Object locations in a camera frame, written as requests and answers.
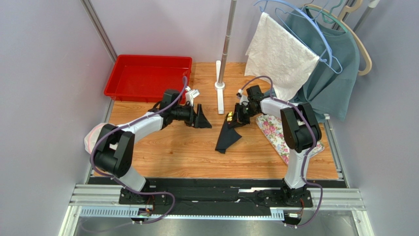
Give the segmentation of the black paper napkin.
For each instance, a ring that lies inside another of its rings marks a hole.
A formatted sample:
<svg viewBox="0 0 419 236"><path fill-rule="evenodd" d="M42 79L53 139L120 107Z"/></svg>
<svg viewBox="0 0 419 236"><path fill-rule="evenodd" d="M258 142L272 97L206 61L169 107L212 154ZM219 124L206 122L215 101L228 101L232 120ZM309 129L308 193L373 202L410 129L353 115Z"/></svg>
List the black paper napkin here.
<svg viewBox="0 0 419 236"><path fill-rule="evenodd" d="M234 119L232 122L227 122L224 119L215 150L219 153L225 154L226 150L237 142L242 136L235 130L240 126L234 126Z"/></svg>

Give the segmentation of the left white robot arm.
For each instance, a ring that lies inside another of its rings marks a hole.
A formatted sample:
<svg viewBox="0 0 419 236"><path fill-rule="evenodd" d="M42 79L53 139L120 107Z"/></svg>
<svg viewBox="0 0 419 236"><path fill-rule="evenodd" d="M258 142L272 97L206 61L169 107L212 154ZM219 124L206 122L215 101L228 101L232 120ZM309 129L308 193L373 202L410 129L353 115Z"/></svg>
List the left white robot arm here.
<svg viewBox="0 0 419 236"><path fill-rule="evenodd" d="M175 120L184 121L192 128L211 128L202 111L202 105L194 106L199 96L197 89L187 87L186 103L181 104L182 94L168 89L162 99L142 117L121 125L104 124L97 140L90 149L90 162L100 174L113 177L116 182L134 193L139 193L147 184L144 176L132 167L135 144L149 134L160 131Z"/></svg>

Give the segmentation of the teal hanger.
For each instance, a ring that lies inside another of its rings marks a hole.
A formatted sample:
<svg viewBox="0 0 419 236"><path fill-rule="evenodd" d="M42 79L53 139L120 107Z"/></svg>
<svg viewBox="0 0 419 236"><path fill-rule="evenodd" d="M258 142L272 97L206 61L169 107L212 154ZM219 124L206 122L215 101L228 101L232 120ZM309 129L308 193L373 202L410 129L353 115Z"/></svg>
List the teal hanger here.
<svg viewBox="0 0 419 236"><path fill-rule="evenodd" d="M325 10L325 7L328 5L329 0L326 2L325 6L321 9L320 13L322 13L322 19L325 23L331 24L332 29L334 30L342 30L343 32L348 32L347 28L342 24L342 22L333 16L332 12L334 9L340 7L343 3L343 0L340 0L339 3L330 8L330 10Z"/></svg>

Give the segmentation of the red plastic bin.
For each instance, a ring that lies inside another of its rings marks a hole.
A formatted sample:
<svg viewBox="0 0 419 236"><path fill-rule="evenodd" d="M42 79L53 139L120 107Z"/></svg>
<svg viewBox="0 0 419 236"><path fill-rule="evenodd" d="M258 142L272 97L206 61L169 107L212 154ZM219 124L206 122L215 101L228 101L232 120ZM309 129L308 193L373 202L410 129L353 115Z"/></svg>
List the red plastic bin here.
<svg viewBox="0 0 419 236"><path fill-rule="evenodd" d="M119 55L104 89L115 101L157 102L167 89L182 90L191 57Z"/></svg>

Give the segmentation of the iridescent spoon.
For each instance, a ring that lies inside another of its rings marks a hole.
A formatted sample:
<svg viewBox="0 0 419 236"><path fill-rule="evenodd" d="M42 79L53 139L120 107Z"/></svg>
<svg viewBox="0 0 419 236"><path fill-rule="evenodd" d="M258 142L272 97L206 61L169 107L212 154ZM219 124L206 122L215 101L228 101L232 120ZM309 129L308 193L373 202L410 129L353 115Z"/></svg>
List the iridescent spoon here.
<svg viewBox="0 0 419 236"><path fill-rule="evenodd" d="M227 122L232 122L232 120L233 120L233 116L234 116L234 112L229 112L229 113L226 115L226 121L227 121Z"/></svg>

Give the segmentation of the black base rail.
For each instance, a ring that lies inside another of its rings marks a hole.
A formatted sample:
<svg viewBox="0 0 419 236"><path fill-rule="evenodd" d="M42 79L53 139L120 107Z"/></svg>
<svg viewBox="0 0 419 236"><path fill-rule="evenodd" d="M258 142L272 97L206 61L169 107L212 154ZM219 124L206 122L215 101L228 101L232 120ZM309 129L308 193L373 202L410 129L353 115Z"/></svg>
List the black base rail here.
<svg viewBox="0 0 419 236"><path fill-rule="evenodd" d="M312 180L314 186L288 196L280 179L210 179L210 178L149 178L135 194L121 188L109 177L92 177L93 185L118 187L117 204L136 207L134 216L267 216L272 207L313 207L312 198L318 186L346 188L342 180Z"/></svg>

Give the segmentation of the teal shirt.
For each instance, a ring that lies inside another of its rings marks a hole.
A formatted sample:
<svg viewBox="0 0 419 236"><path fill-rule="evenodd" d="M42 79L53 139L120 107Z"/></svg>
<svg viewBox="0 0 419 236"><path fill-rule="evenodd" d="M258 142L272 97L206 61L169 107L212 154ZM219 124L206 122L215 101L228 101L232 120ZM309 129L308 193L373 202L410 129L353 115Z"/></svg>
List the teal shirt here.
<svg viewBox="0 0 419 236"><path fill-rule="evenodd" d="M320 57L307 82L288 102L310 103L320 121L325 115L344 120L358 76L359 50L349 32L325 27L321 17L322 13L304 7L280 24Z"/></svg>

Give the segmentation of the beige wooden hanger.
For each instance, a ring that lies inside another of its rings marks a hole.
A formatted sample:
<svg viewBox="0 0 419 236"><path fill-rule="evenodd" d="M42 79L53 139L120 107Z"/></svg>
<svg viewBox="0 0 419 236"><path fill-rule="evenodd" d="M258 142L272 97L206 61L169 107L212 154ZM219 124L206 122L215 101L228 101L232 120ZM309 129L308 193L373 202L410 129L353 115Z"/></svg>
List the beige wooden hanger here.
<svg viewBox="0 0 419 236"><path fill-rule="evenodd" d="M367 75L371 71L372 60L371 60L371 57L370 57L369 53L367 52L364 44L361 42L361 40L356 35L356 33L343 21L343 18L344 18L346 13L352 13L352 12L358 10L362 3L363 3L362 0L356 0L353 6L343 7L341 13L338 16L333 15L334 17L336 17L337 19L339 19L342 22L342 24L347 28L348 32L352 35L352 37L354 38L354 40L357 44L360 55L362 56L362 58L365 61L365 69L358 71L358 75L360 75L360 76ZM316 10L318 12L320 12L321 9L322 9L321 7L319 7L317 5L313 5L313 4L307 4L305 7L308 8L308 9Z"/></svg>

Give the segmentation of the white stand with metal pole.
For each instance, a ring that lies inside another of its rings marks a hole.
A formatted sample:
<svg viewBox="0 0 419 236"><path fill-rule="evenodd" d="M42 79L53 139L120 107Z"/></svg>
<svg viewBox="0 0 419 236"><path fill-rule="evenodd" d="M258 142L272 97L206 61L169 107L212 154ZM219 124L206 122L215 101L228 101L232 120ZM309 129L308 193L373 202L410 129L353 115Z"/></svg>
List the white stand with metal pole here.
<svg viewBox="0 0 419 236"><path fill-rule="evenodd" d="M223 45L223 51L222 51L222 57L221 60L217 60L215 62L216 65L216 82L214 84L214 89L217 94L217 112L219 115L222 115L225 113L224 108L224 89L225 89L225 83L224 83L224 74L225 74L225 68L227 64L227 57L228 57L228 50L231 40L231 34L233 29L233 22L235 17L237 7L237 1L231 0L230 3L230 9L229 9L229 16L228 16L228 22L227 22L227 28L226 28L226 34L224 39L224 45Z"/></svg>

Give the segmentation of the floral tray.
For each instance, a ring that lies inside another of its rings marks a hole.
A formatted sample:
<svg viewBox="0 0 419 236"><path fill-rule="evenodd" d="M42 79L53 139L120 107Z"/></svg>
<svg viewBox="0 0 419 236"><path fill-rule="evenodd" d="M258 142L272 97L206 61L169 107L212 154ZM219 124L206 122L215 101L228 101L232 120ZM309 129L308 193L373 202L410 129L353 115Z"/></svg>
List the floral tray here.
<svg viewBox="0 0 419 236"><path fill-rule="evenodd" d="M281 119L272 115L260 115L256 117L256 123L281 159L288 165L290 148L284 140Z"/></svg>

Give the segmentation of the white mesh laundry bag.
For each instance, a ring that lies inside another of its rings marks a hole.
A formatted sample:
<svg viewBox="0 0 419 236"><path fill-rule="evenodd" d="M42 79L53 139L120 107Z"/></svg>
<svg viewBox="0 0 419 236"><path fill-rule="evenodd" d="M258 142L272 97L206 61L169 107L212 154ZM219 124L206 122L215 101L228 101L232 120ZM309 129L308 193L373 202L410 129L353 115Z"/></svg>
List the white mesh laundry bag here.
<svg viewBox="0 0 419 236"><path fill-rule="evenodd" d="M95 126L84 138L85 150L91 154L93 147L95 146L100 132L107 123L100 123Z"/></svg>

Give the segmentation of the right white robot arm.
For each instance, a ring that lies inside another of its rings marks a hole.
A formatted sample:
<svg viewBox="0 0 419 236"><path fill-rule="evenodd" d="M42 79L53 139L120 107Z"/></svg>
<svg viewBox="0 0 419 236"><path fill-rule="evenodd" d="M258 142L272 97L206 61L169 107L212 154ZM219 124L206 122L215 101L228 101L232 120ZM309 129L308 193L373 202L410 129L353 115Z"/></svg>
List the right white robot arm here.
<svg viewBox="0 0 419 236"><path fill-rule="evenodd" d="M262 93L259 86L251 86L247 90L239 90L233 112L228 113L228 128L238 128L250 124L250 118L258 115L271 115L281 119L283 136L290 149L288 170L284 177L286 189L289 191L306 187L304 176L308 168L308 154L321 139L321 131L312 107L308 103L294 105L271 95Z"/></svg>

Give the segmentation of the white towel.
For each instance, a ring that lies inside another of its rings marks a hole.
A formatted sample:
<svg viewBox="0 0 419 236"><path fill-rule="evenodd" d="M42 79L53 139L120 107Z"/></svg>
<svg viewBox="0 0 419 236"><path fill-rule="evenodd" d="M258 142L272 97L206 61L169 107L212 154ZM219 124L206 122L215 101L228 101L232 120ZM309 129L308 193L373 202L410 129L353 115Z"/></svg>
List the white towel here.
<svg viewBox="0 0 419 236"><path fill-rule="evenodd" d="M265 12L245 55L244 75L270 77L276 97L284 101L297 94L320 59Z"/></svg>

